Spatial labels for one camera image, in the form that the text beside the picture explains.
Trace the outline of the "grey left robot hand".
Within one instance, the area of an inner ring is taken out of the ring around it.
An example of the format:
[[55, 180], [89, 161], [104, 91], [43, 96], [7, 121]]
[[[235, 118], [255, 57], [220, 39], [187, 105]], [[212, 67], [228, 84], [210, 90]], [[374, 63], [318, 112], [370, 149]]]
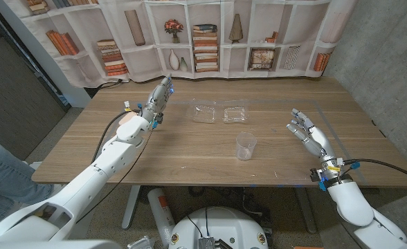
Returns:
[[141, 111], [141, 117], [147, 121], [156, 121], [159, 124], [163, 121], [163, 111], [169, 97], [174, 93], [172, 75], [165, 76], [161, 83], [149, 94], [147, 103]]

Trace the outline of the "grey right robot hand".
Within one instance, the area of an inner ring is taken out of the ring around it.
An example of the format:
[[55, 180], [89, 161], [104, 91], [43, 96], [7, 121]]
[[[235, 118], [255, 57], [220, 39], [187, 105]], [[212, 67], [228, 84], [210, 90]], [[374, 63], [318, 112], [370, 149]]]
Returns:
[[305, 146], [308, 152], [316, 156], [324, 172], [338, 175], [341, 171], [337, 157], [327, 136], [303, 112], [292, 109], [294, 120], [287, 129]]

